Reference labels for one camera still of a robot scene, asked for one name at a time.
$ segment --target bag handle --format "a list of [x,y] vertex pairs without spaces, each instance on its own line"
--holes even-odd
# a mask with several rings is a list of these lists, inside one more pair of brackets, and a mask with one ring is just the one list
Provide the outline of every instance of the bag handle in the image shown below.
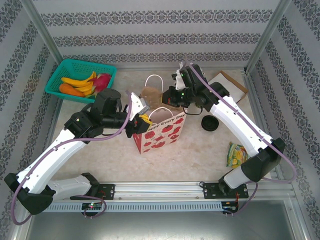
[[168,108],[166,108],[166,107],[164,107],[164,106],[161,106],[161,107],[158,107],[157,109],[153,110],[153,111],[150,113],[148,120],[150,120],[151,115],[152,115],[155,111],[157,111],[157,110],[159,110],[159,109],[168,110],[168,111],[171,113],[172,117],[174,117],[174,114],[172,113],[171,110],[169,110]]
[[145,86],[145,87],[147,86],[147,82],[148,82],[149,78],[150,78],[150,77],[153,77],[153,76],[157,76],[157,77],[159,77],[159,78],[161,79],[161,93],[163,93],[163,91],[164,91],[164,81],[163,81],[162,77],[160,77],[160,76],[157,75],[157,74],[151,74],[150,76],[148,76],[148,78],[145,80],[144,86]]

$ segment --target dragon fruit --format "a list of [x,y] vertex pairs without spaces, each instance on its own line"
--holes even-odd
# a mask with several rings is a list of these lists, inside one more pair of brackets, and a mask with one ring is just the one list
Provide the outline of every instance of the dragon fruit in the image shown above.
[[105,88],[107,88],[110,80],[111,80],[111,75],[108,73],[101,73],[98,76],[90,79],[89,81],[93,82],[92,94],[90,94],[90,96],[92,95],[97,96],[98,93],[100,93]]

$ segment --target toy carrot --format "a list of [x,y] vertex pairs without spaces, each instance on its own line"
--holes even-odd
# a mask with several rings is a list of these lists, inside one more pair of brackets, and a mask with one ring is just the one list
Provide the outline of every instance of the toy carrot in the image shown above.
[[72,86],[70,86],[67,83],[62,83],[59,87],[59,90],[63,94],[69,94],[69,95],[73,95],[73,96],[77,96],[77,97],[84,97],[85,96],[82,92],[76,90],[75,88],[73,88]]

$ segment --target paper bag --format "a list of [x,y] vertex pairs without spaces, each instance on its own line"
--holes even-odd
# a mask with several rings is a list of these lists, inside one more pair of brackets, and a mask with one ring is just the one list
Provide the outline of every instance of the paper bag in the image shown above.
[[140,154],[175,143],[180,137],[186,120],[186,114],[181,107],[172,107],[162,103],[162,78],[158,76],[162,82],[162,91],[160,92],[156,88],[147,87],[149,77],[145,82],[145,88],[141,91],[141,97],[150,106],[150,110],[146,114],[153,124],[147,132],[133,135]]

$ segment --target cardboard box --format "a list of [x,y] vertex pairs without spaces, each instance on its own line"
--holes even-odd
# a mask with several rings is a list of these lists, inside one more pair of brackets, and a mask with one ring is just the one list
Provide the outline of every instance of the cardboard box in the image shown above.
[[244,99],[249,91],[224,71],[219,71],[208,83],[210,85],[214,82],[221,83],[228,90],[230,96],[233,97],[236,103]]

